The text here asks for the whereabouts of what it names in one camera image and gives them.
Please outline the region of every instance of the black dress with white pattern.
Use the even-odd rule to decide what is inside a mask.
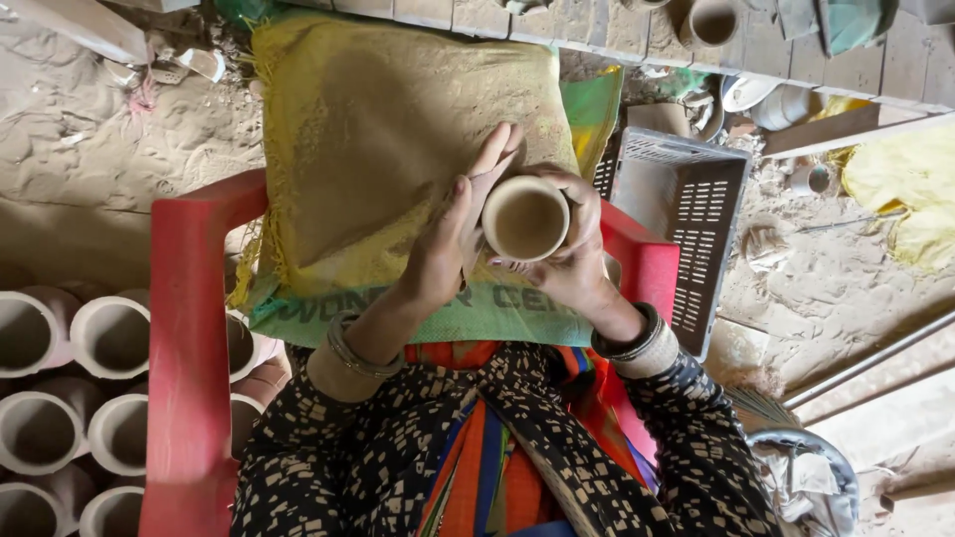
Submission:
[[[448,424],[474,397],[508,426],[580,537],[780,535],[730,402],[693,358],[624,378],[659,444],[657,497],[560,405],[554,353],[508,342],[478,371],[409,364],[357,404],[325,396],[302,371],[246,445],[231,535],[415,535]]]

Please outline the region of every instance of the basket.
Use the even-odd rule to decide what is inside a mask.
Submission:
[[[627,127],[621,137],[613,204],[680,246],[671,326],[684,350],[700,361],[710,346],[751,165],[744,151],[639,127]]]

